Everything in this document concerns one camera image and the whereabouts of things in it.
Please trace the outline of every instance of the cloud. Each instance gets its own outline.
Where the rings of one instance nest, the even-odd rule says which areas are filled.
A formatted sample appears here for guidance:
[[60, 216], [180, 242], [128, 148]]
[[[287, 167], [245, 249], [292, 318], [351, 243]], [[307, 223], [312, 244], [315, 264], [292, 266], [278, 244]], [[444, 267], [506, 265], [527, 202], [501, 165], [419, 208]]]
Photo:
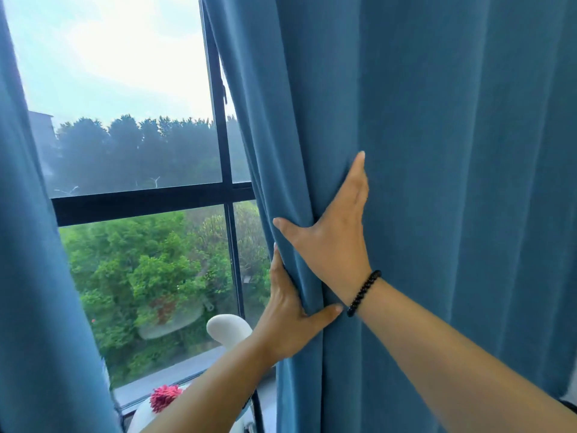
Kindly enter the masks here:
[[[75, 0], [86, 15], [63, 31], [61, 49], [76, 71], [183, 104], [194, 118], [212, 118], [198, 0]], [[162, 3], [190, 10], [190, 24], [165, 33]]]

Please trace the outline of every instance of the window frame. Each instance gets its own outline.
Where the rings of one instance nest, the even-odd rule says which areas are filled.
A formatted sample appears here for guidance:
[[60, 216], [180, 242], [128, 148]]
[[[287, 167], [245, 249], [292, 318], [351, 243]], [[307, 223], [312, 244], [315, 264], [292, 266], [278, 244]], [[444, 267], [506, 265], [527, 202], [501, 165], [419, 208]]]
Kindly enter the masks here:
[[[223, 205], [237, 312], [244, 319], [245, 310], [233, 204], [254, 200], [255, 193], [252, 182], [233, 182], [224, 111], [226, 91], [220, 75], [220, 57], [203, 0], [198, 0], [198, 5], [203, 28], [208, 82], [211, 92], [213, 121], [216, 125], [218, 138], [222, 181], [96, 195], [57, 197], [52, 198], [51, 201], [58, 227]], [[198, 371], [193, 375], [183, 377], [177, 383], [170, 384], [181, 385], [190, 382], [203, 372]], [[150, 394], [142, 395], [120, 407], [123, 417], [133, 415], [140, 403], [149, 396]], [[251, 399], [257, 432], [264, 433], [263, 415], [256, 390]]]

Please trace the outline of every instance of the glass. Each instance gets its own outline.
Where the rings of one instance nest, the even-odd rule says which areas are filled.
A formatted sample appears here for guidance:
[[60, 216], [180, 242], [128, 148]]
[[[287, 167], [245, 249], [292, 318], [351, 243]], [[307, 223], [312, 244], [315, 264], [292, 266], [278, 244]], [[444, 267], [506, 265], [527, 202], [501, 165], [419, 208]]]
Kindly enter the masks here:
[[198, 0], [4, 0], [50, 197], [220, 182]]
[[[60, 234], [112, 388], [186, 360], [186, 370], [169, 371], [183, 379], [200, 372], [188, 359], [222, 350], [206, 332], [212, 316], [237, 313], [221, 205], [62, 227]], [[173, 382], [159, 379], [139, 385], [149, 388], [137, 397]]]
[[233, 182], [250, 182], [249, 164], [246, 160], [246, 151], [242, 142], [241, 128], [238, 125], [237, 112], [230, 95], [228, 82], [220, 64], [220, 75], [224, 83], [224, 113], [226, 114], [226, 132], [228, 136], [228, 150], [230, 152], [230, 167]]
[[270, 258], [255, 201], [234, 204], [245, 319], [254, 328], [270, 298]]

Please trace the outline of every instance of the curtain fold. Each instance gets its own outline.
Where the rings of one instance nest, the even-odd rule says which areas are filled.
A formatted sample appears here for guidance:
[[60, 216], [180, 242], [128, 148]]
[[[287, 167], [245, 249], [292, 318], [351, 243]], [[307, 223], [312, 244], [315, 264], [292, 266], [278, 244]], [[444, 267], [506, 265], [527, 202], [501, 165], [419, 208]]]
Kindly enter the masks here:
[[0, 195], [2, 431], [119, 431], [44, 189], [2, 0]]
[[[269, 238], [311, 225], [367, 153], [387, 281], [554, 397], [577, 350], [577, 0], [204, 0]], [[281, 433], [433, 432], [358, 320], [278, 373]]]

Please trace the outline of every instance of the right hand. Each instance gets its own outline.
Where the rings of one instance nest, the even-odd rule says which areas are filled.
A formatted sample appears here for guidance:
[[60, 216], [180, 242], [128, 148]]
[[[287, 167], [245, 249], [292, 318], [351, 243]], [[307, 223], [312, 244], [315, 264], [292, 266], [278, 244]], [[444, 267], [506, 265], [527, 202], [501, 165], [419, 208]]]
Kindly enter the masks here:
[[371, 274], [362, 228], [368, 196], [365, 153], [359, 152], [339, 192], [317, 223], [302, 228], [279, 217], [272, 221], [314, 274], [347, 305]]

